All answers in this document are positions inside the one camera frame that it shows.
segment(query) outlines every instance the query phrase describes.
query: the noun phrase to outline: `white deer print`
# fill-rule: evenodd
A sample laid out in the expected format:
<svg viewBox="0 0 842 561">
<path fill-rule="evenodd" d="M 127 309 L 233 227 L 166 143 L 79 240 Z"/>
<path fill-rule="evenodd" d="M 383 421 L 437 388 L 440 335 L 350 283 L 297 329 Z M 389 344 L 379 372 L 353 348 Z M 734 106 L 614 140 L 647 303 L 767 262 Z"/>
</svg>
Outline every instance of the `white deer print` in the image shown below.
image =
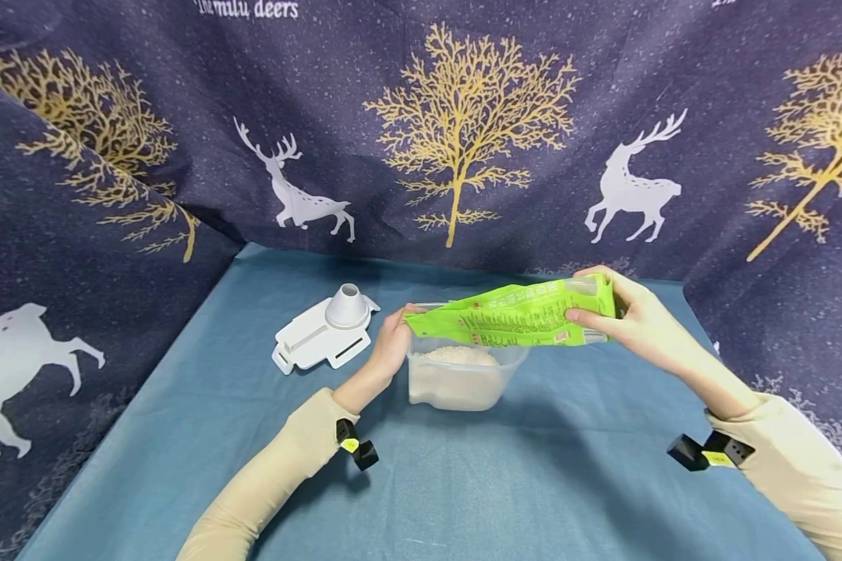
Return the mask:
<svg viewBox="0 0 842 561">
<path fill-rule="evenodd" d="M 97 359 L 97 367 L 106 361 L 103 354 L 78 337 L 71 341 L 55 341 L 41 315 L 44 306 L 27 303 L 0 316 L 0 442 L 12 446 L 21 458 L 31 450 L 31 441 L 16 435 L 12 424 L 3 417 L 4 401 L 24 390 L 44 365 L 65 366 L 72 374 L 73 396 L 82 387 L 75 351 L 83 351 Z"/>
<path fill-rule="evenodd" d="M 605 163 L 602 181 L 599 182 L 602 200 L 590 207 L 584 223 L 589 231 L 595 231 L 596 224 L 593 222 L 593 217 L 600 210 L 605 211 L 602 224 L 599 224 L 599 232 L 593 239 L 593 243 L 602 240 L 605 226 L 611 222 L 611 219 L 619 210 L 645 214 L 643 225 L 639 227 L 639 230 L 636 230 L 633 236 L 627 238 L 628 242 L 635 240 L 636 236 L 639 236 L 652 224 L 655 224 L 655 230 L 652 231 L 652 235 L 647 238 L 646 242 L 656 240 L 658 232 L 661 231 L 661 226 L 664 224 L 661 209 L 671 197 L 680 195 L 681 187 L 680 184 L 674 183 L 670 179 L 647 179 L 632 175 L 629 170 L 630 156 L 642 152 L 652 142 L 674 138 L 680 132 L 680 124 L 686 118 L 686 111 L 683 110 L 680 118 L 677 119 L 674 119 L 674 115 L 670 115 L 663 129 L 658 130 L 661 126 L 661 123 L 658 123 L 645 138 L 643 135 L 646 134 L 646 131 L 640 132 L 632 143 L 620 143 L 611 153 L 610 158 Z"/>
<path fill-rule="evenodd" d="M 265 169 L 271 174 L 271 188 L 274 190 L 274 195 L 278 197 L 281 204 L 284 205 L 284 210 L 278 213 L 278 225 L 281 228 L 286 226 L 286 221 L 292 218 L 293 224 L 300 226 L 303 230 L 308 230 L 309 226 L 305 223 L 311 220 L 318 220 L 323 217 L 336 217 L 337 225 L 331 230 L 331 235 L 337 235 L 340 231 L 340 226 L 344 221 L 349 223 L 349 238 L 347 242 L 352 243 L 356 240 L 356 223 L 351 215 L 344 211 L 349 201 L 334 201 L 328 199 L 326 196 L 311 196 L 302 189 L 295 187 L 284 177 L 281 169 L 284 167 L 286 160 L 298 160 L 302 157 L 302 152 L 296 152 L 296 139 L 290 135 L 290 142 L 284 138 L 284 146 L 286 151 L 281 148 L 281 143 L 278 143 L 278 154 L 269 158 L 263 154 L 258 144 L 253 145 L 249 141 L 249 129 L 242 123 L 237 122 L 234 118 L 234 125 L 237 126 L 237 132 L 240 135 L 240 140 L 258 156 L 258 159 L 265 163 Z"/>
</svg>

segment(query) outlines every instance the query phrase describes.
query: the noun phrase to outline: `person's right hand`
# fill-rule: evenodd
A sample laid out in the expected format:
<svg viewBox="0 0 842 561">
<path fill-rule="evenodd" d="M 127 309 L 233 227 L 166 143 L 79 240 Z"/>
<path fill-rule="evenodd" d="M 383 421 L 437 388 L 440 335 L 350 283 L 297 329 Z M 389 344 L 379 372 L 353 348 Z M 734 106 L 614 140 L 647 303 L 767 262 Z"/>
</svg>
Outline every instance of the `person's right hand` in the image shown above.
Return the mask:
<svg viewBox="0 0 842 561">
<path fill-rule="evenodd" d="M 689 335 L 651 290 L 604 265 L 577 271 L 574 277 L 593 273 L 611 278 L 614 293 L 626 304 L 627 313 L 623 319 L 615 319 L 586 309 L 569 309 L 564 314 L 569 321 L 617 339 L 624 347 L 676 376 L 702 372 L 707 366 L 718 364 L 714 355 Z"/>
</svg>

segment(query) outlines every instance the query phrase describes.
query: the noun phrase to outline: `fabric backdrop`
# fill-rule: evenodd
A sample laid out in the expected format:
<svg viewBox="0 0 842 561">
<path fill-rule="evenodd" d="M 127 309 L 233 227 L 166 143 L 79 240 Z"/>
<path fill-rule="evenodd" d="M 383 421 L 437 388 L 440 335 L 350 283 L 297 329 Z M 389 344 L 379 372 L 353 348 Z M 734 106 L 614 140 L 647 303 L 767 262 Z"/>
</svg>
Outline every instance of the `fabric backdrop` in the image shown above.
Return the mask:
<svg viewBox="0 0 842 561">
<path fill-rule="evenodd" d="M 244 240 L 685 281 L 842 450 L 842 0 L 0 0 L 0 559 Z"/>
</svg>

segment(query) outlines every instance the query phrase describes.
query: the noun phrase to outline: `funnel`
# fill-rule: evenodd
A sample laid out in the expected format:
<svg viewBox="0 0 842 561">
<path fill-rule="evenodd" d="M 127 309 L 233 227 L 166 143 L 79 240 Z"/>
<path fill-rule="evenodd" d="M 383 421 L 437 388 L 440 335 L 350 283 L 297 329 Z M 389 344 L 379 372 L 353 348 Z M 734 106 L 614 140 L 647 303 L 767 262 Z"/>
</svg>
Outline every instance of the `funnel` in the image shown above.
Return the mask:
<svg viewBox="0 0 842 561">
<path fill-rule="evenodd" d="M 337 294 L 327 303 L 324 317 L 327 323 L 339 330 L 350 330 L 370 316 L 370 306 L 355 284 L 340 286 Z"/>
</svg>

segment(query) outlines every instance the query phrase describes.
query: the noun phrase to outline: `rice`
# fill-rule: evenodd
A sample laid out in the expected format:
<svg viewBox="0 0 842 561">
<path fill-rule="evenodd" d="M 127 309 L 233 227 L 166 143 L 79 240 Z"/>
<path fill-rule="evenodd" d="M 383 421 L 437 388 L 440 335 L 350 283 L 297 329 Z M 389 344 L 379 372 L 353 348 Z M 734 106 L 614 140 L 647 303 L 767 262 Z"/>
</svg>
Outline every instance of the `rice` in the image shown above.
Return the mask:
<svg viewBox="0 0 842 561">
<path fill-rule="evenodd" d="M 499 369 L 499 361 L 484 348 L 440 347 L 413 356 L 416 360 L 409 365 L 411 403 L 427 402 L 436 408 L 456 411 L 481 411 L 499 401 L 507 382 Z M 465 368 L 468 365 L 482 368 Z"/>
<path fill-rule="evenodd" d="M 493 355 L 482 348 L 440 347 L 420 355 L 427 360 L 449 362 L 451 365 L 499 366 Z"/>
</svg>

